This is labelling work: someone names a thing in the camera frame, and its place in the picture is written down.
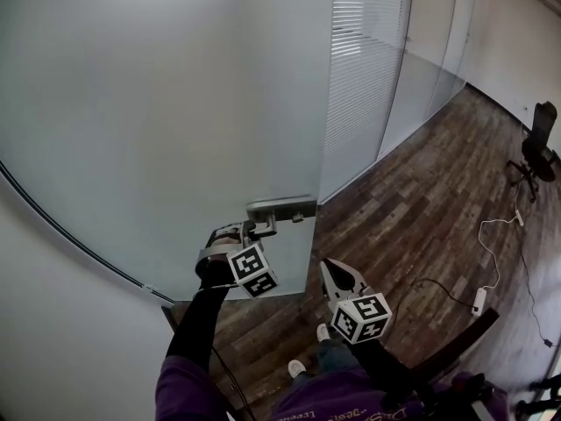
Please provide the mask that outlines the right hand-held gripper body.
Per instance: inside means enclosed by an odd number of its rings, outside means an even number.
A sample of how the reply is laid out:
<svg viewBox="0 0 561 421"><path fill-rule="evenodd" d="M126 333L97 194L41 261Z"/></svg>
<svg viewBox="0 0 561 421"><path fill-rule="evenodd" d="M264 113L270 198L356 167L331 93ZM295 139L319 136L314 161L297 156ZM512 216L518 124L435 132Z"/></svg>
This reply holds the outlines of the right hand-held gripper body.
<svg viewBox="0 0 561 421"><path fill-rule="evenodd" d="M356 345L381 337L392 319L392 311L381 293L370 286L327 289L332 312L330 326L348 343Z"/></svg>

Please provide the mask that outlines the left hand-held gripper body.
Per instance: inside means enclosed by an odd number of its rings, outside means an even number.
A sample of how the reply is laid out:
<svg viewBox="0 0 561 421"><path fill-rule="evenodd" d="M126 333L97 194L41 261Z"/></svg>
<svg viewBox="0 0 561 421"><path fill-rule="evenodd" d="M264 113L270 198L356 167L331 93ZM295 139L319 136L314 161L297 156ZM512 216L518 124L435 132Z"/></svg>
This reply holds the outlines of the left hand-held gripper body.
<svg viewBox="0 0 561 421"><path fill-rule="evenodd" d="M223 263L229 268L228 279L227 282L219 284L202 283L198 293L214 289L241 288L250 298L257 298L278 287L278 279L264 255L260 236L255 232L255 238L243 238L242 223L226 225L211 233L206 246L199 253L195 272L203 281L205 276L209 275L211 263ZM227 233L238 235L241 243L212 246L216 237Z"/></svg>

